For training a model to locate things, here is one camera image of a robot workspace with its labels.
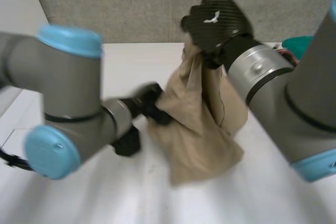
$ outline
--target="black cable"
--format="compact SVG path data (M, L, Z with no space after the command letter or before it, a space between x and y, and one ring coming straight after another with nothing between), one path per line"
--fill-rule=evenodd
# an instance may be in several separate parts
M1 148L0 148L0 158L3 160L7 161L7 165L9 166L15 166L24 170L33 170L29 165L28 162L16 155L9 155L5 153Z

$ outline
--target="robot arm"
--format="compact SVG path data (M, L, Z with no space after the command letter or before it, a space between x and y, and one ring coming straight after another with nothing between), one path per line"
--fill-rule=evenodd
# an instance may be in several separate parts
M119 155L140 149L132 120L139 114L167 124L155 107L157 83L127 99L100 100L101 38L88 30L47 25L37 38L0 33L0 83L40 92L45 124L25 141L28 164L16 156L10 165L61 179L111 144ZM8 155L1 151L2 158Z
M215 23L208 17L219 12ZM209 67L223 65L290 165L312 182L336 173L336 0L294 69L253 39L233 0L203 0L182 20Z

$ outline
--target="wrinkled fabric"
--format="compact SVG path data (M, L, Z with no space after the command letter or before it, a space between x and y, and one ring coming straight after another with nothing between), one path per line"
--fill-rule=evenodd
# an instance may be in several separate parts
M186 36L183 61L171 75L157 107L169 125L149 119L149 135L168 152L171 183L215 177L237 164L243 150L233 140L248 110L222 68L202 65L200 49Z

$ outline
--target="white wall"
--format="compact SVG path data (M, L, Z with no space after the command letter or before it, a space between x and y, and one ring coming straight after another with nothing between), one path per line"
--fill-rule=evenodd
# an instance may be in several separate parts
M0 31L34 35L47 22L38 0L0 0ZM0 93L0 116L21 92L8 88Z

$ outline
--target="carbon fiber glove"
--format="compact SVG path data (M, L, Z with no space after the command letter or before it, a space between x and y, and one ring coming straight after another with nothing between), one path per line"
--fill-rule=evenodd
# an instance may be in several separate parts
M225 45L230 39L253 37L250 22L233 0L202 0L182 18L181 27L201 48L210 68L223 64Z

